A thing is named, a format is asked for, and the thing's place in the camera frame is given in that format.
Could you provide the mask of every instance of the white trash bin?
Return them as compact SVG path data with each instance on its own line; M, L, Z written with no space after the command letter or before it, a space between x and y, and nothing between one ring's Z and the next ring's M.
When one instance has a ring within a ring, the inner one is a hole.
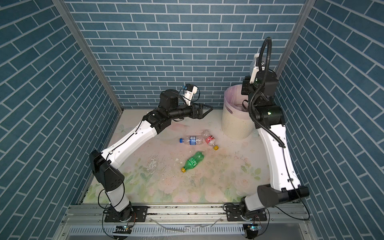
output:
M244 139L255 129L249 113L242 107L243 101L248 100L248 96L241 95L241 88L241 84L234 85L224 92L221 129L227 136L234 139Z

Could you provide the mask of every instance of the bottle label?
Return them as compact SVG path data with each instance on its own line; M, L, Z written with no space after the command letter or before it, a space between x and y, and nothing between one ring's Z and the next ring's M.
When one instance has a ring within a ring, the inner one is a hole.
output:
M197 162L194 158L190 158L189 161L191 162L191 164L193 165L193 167L195 167L197 165Z
M189 145L196 145L196 136L189 137Z
M206 143L209 143L210 141L214 140L215 138L213 136L209 136L207 137L207 139L205 140Z

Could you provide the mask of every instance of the green plastic bottle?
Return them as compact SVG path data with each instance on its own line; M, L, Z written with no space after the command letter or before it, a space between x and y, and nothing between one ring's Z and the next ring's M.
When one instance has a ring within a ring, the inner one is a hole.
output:
M181 168L182 172L186 172L194 168L199 162L203 161L204 155L202 152L197 152L190 159L185 162L185 166Z

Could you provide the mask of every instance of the blue brick wall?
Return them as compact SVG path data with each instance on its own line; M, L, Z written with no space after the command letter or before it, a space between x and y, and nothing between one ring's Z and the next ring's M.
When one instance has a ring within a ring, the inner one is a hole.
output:
M249 74L263 39L274 69L305 0L66 1L125 108L153 108L162 90L196 82L201 100Z
M0 6L0 239L51 238L117 111L51 0Z
M384 2L317 0L280 78L319 239L384 239Z

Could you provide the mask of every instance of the table surface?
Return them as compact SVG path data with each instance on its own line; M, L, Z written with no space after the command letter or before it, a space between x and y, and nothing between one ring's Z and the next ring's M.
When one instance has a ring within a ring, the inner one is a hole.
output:
M124 110L110 145L129 133L148 112ZM145 142L131 154L119 170L124 174L125 193L133 203L238 202L270 182L265 149L254 130L247 138L235 140L221 130L222 110L213 110L204 119L185 118ZM219 150L206 143L189 146L179 143L186 135L208 129ZM202 151L204 159L194 169L181 172L187 159ZM93 179L84 203L97 203L103 186ZM107 203L104 193L100 202Z

